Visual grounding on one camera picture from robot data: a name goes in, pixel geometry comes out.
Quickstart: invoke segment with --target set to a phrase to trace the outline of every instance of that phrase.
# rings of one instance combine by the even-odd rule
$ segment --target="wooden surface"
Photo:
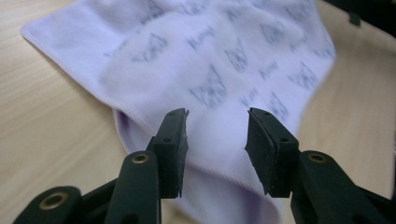
[[[26,22],[71,2],[0,3],[0,223],[12,222],[46,189],[71,185],[84,194],[105,184],[126,156],[110,108],[20,35]],[[345,13],[325,3],[318,6],[337,61],[306,111],[300,149],[328,153],[356,184],[389,197],[396,41],[365,23],[349,25]],[[163,223],[188,222],[163,204]],[[290,212],[285,223],[292,223]]]

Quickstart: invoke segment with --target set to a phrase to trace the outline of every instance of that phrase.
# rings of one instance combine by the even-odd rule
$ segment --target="wooden table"
[[[86,193],[117,177],[126,156],[110,108],[20,35],[21,27],[72,0],[0,3],[0,223],[40,192]],[[393,186],[396,40],[323,2],[318,7],[337,61],[307,108],[301,150],[333,156],[356,184],[389,197]],[[285,223],[291,223],[290,213]],[[188,221],[167,202],[163,223]]]

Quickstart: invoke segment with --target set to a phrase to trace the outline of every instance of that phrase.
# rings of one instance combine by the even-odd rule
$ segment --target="cat face print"
[[[311,90],[318,82],[315,74],[304,63],[301,63],[300,70],[289,76],[289,79],[306,90]]]
[[[148,15],[145,19],[143,19],[141,22],[145,24],[148,21],[157,19],[163,15],[163,10],[160,9],[154,2],[153,0],[148,1]]]
[[[248,7],[241,6],[227,10],[227,17],[230,22],[238,21],[244,14],[248,13]]]
[[[279,43],[285,37],[285,27],[280,22],[262,24],[260,27],[265,40],[270,45]]]
[[[215,109],[221,105],[227,97],[227,90],[213,65],[210,66],[205,83],[194,89],[190,89],[190,93],[201,104],[211,109]]]
[[[182,7],[183,11],[189,15],[199,15],[208,5],[208,0],[187,0]]]
[[[243,73],[248,66],[248,58],[245,55],[244,49],[242,48],[241,41],[238,40],[238,46],[236,49],[225,50],[230,63],[233,65],[233,68],[238,73]]]
[[[286,10],[296,21],[302,21],[309,17],[312,11],[312,6],[309,2],[303,1],[286,6]]]
[[[134,62],[152,62],[167,48],[167,41],[157,35],[151,34],[148,45],[139,55],[132,58]]]
[[[122,41],[122,43],[116,48],[111,51],[105,52],[105,57],[113,58],[119,53],[123,48],[125,48],[126,44],[128,43],[127,40]]]
[[[314,50],[315,54],[322,59],[332,59],[335,56],[335,49],[332,46]]]
[[[271,63],[264,66],[262,69],[259,70],[259,74],[264,81],[268,80],[270,76],[277,70],[277,62],[272,61]]]
[[[286,121],[289,116],[288,109],[280,102],[273,92],[271,93],[270,109],[274,116],[281,121]]]

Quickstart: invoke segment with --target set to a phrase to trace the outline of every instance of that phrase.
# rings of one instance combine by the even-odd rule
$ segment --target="cloth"
[[[334,47],[311,0],[79,0],[22,35],[114,110],[128,152],[187,108],[177,207],[201,223],[278,223],[248,154],[248,109],[296,134]]]

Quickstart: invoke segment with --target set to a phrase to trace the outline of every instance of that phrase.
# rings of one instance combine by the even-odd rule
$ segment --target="white cloth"
[[[296,133],[334,61],[311,0],[79,0],[23,36],[114,109],[128,152],[187,108],[190,149],[175,204],[202,223],[277,223],[244,150],[248,109]]]

